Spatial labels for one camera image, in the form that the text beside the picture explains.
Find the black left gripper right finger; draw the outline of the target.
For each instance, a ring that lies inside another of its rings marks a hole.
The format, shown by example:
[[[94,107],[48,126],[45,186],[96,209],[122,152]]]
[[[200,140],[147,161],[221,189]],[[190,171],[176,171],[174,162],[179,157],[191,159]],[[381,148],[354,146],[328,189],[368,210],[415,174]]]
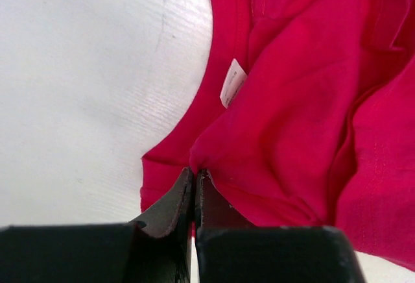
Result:
[[[201,282],[364,282],[353,249],[333,227],[256,227],[196,180],[195,242]]]

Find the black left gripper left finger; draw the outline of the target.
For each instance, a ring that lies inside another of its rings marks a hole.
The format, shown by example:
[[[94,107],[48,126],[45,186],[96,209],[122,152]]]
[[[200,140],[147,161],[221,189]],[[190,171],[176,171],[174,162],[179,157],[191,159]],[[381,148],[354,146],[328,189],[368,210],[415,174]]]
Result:
[[[189,282],[193,174],[127,223],[5,227],[2,282]]]

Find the pink red t shirt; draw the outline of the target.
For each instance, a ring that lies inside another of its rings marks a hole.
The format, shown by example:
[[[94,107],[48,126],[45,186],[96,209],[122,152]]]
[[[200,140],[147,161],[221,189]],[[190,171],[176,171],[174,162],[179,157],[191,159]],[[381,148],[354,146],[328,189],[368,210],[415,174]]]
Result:
[[[414,0],[210,0],[206,72],[144,154],[141,209],[180,171],[261,227],[333,225],[414,269]]]

